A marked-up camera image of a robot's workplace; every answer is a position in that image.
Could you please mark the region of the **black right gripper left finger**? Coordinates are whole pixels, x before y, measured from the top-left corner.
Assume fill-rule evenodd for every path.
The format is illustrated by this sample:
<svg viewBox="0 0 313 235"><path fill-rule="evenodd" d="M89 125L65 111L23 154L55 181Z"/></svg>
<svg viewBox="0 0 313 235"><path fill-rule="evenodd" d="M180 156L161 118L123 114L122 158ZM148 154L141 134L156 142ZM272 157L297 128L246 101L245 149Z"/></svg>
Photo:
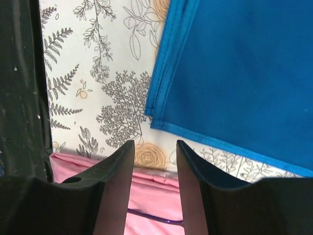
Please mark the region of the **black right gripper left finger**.
<svg viewBox="0 0 313 235"><path fill-rule="evenodd" d="M130 196L134 142L61 183L0 179L3 235L121 235Z"/></svg>

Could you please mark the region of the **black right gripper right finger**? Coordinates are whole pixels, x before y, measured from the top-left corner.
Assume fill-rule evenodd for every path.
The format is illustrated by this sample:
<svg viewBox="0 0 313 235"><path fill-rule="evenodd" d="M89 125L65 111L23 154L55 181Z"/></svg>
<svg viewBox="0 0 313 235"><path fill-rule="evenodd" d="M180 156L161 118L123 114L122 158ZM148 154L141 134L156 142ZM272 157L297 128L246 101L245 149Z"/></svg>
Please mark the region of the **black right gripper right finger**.
<svg viewBox="0 0 313 235"><path fill-rule="evenodd" d="M312 178L240 180L177 141L177 168L187 235L310 235Z"/></svg>

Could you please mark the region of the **blue satin napkin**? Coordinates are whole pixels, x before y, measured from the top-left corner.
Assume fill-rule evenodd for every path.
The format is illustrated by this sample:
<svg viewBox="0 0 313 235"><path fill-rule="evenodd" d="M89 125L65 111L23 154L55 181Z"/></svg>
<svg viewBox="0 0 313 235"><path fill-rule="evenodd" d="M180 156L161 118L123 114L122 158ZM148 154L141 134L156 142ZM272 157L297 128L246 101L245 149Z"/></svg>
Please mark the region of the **blue satin napkin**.
<svg viewBox="0 0 313 235"><path fill-rule="evenodd" d="M313 3L170 2L151 127L311 177Z"/></svg>

